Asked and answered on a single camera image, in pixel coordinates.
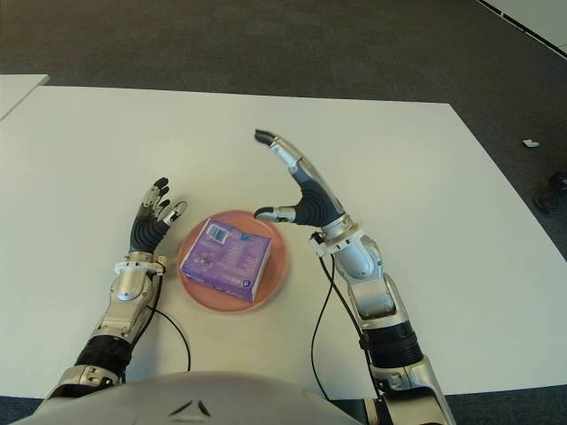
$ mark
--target barcode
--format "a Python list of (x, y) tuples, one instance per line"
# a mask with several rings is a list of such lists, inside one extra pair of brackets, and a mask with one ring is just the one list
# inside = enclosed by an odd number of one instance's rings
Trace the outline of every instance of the barcode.
[(227, 240), (227, 237), (229, 237), (229, 231), (212, 224), (206, 230), (206, 235), (212, 237), (215, 241), (224, 243), (224, 241)]

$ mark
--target black fingertip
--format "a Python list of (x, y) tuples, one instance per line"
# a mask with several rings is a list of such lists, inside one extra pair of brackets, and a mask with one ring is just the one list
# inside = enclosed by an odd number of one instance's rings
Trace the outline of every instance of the black fingertip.
[(273, 213), (273, 212), (274, 212), (274, 208), (272, 206), (264, 206), (263, 208), (256, 210), (256, 212), (254, 213), (254, 219), (262, 213)]
[(276, 135), (270, 133), (269, 131), (256, 129), (254, 138), (262, 144), (271, 146), (271, 144), (274, 142), (274, 139), (276, 138)]
[(167, 186), (168, 183), (169, 180), (166, 177), (162, 177), (159, 180), (157, 180), (155, 183), (153, 183), (153, 185), (161, 189)]

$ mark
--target black cable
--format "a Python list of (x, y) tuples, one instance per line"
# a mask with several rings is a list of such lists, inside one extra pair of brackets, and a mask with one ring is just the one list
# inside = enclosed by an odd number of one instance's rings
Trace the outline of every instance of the black cable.
[[(335, 279), (335, 257), (331, 256), (332, 260), (332, 279)], [(319, 329), (319, 324), (321, 323), (321, 318), (323, 313), (325, 313), (325, 308), (327, 307), (327, 303), (329, 302), (330, 293), (333, 291), (333, 286), (329, 286), (329, 291), (327, 292), (327, 297), (325, 297), (325, 302), (322, 303), (321, 311), (319, 312), (319, 317), (317, 318), (317, 323), (315, 324), (315, 329), (313, 330), (313, 336), (311, 337), (311, 369), (313, 369), (313, 375), (315, 376), (315, 380), (317, 381), (317, 385), (319, 385), (319, 389), (321, 390), (322, 394), (325, 396), (326, 400), (329, 400), (329, 396), (327, 392), (322, 387), (321, 381), (319, 381), (319, 376), (317, 375), (317, 371), (315, 370), (315, 361), (314, 357), (314, 344), (315, 344), (315, 337), (317, 335), (317, 330)]]
[(150, 307), (148, 305), (148, 308), (152, 311), (154, 311), (155, 313), (159, 314), (160, 316), (162, 316), (164, 319), (166, 319), (169, 323), (171, 323), (173, 325), (173, 327), (175, 328), (175, 330), (177, 331), (177, 333), (179, 334), (179, 336), (181, 337), (181, 339), (183, 340), (183, 343), (185, 344), (185, 351), (187, 352), (187, 372), (191, 371), (191, 351), (189, 349), (189, 343), (187, 342), (187, 338), (185, 338), (185, 335), (183, 334), (183, 332), (179, 329), (179, 327), (174, 323), (174, 321), (172, 321), (169, 316), (167, 316), (167, 314), (161, 312), (160, 310), (158, 310), (157, 308), (154, 307)]
[[(327, 270), (327, 267), (325, 266), (325, 262), (322, 260), (321, 257), (319, 258), (319, 262), (321, 263), (321, 267), (322, 267), (323, 272), (325, 272), (325, 275), (327, 276), (327, 279), (330, 282), (331, 288), (333, 288), (335, 290), (335, 293), (337, 294), (338, 299), (340, 299), (340, 302), (343, 304), (343, 307), (345, 308), (346, 312), (348, 313), (348, 317), (350, 317), (351, 322), (353, 323), (353, 326), (356, 329), (356, 333), (358, 334), (358, 337), (360, 338), (361, 341), (364, 341), (362, 331), (358, 327), (358, 323), (356, 322), (356, 319), (353, 316), (353, 312), (351, 312), (350, 307), (348, 306), (345, 299), (343, 298), (343, 294), (341, 294), (340, 290), (338, 290), (333, 276), (331, 276), (329, 274), (329, 270)], [(366, 366), (369, 370), (370, 380), (372, 381), (372, 386), (374, 387), (374, 391), (376, 392), (376, 394), (378, 396), (379, 395), (378, 388), (377, 388), (376, 384), (374, 383), (374, 379), (372, 379), (372, 371), (370, 370), (370, 355), (369, 355), (368, 350), (363, 349), (363, 351), (364, 351), (364, 357), (366, 358)]]

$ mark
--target black joint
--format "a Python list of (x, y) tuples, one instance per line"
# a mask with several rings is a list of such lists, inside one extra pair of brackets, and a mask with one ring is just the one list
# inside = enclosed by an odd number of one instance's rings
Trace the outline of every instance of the black joint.
[(153, 218), (136, 220), (130, 234), (130, 252), (154, 253), (168, 230), (169, 226), (163, 221), (155, 221)]
[(295, 205), (295, 222), (322, 228), (343, 213), (335, 209), (331, 199), (319, 183), (308, 180), (300, 184), (301, 200)]
[(405, 367), (423, 359), (417, 335), (409, 321), (363, 332), (361, 348), (369, 352), (376, 367)]
[(322, 238), (322, 235), (319, 232), (314, 232), (311, 235), (311, 239), (315, 240), (319, 244), (325, 242), (324, 239)]
[(153, 185), (161, 189), (161, 188), (165, 188), (168, 183), (169, 180), (166, 177), (162, 177), (159, 180), (157, 180), (155, 183), (153, 183)]
[(87, 342), (75, 365), (101, 367), (122, 376), (131, 359), (132, 346), (127, 341), (116, 336), (100, 335)]
[(256, 133), (254, 134), (254, 138), (262, 143), (265, 144), (266, 146), (271, 146), (272, 143), (274, 142), (274, 139), (276, 138), (276, 135), (270, 133), (269, 131), (265, 131), (265, 130), (256, 130)]
[(274, 208), (271, 206), (264, 206), (263, 208), (260, 208), (258, 210), (256, 210), (256, 212), (254, 213), (254, 219), (256, 217), (258, 217), (260, 214), (262, 213), (273, 213), (274, 212)]

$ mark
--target small white object on floor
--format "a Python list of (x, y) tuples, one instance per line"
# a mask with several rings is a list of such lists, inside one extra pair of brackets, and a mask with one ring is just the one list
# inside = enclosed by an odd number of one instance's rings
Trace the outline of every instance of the small white object on floor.
[(538, 142), (534, 142), (532, 139), (525, 139), (524, 144), (528, 148), (537, 148), (538, 146), (540, 146), (540, 144)]

